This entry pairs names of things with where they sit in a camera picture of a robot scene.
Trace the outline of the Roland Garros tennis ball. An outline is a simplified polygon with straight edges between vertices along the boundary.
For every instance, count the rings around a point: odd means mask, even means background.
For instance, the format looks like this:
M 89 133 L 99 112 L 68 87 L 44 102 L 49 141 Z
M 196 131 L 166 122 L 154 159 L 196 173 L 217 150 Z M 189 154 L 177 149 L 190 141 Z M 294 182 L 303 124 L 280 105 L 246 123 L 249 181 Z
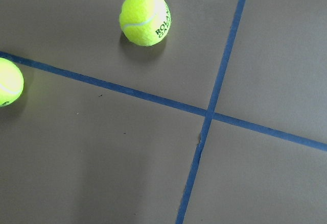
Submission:
M 125 0 L 119 23 L 130 42 L 153 46 L 166 37 L 171 26 L 171 13 L 165 0 Z

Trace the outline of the Wilson tennis ball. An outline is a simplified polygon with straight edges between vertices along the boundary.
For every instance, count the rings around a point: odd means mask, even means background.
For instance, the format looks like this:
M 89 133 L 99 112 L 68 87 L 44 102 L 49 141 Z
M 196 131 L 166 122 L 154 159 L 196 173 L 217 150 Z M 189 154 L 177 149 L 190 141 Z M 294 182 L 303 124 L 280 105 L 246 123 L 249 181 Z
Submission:
M 11 61 L 1 58 L 1 107 L 16 101 L 24 89 L 20 69 Z

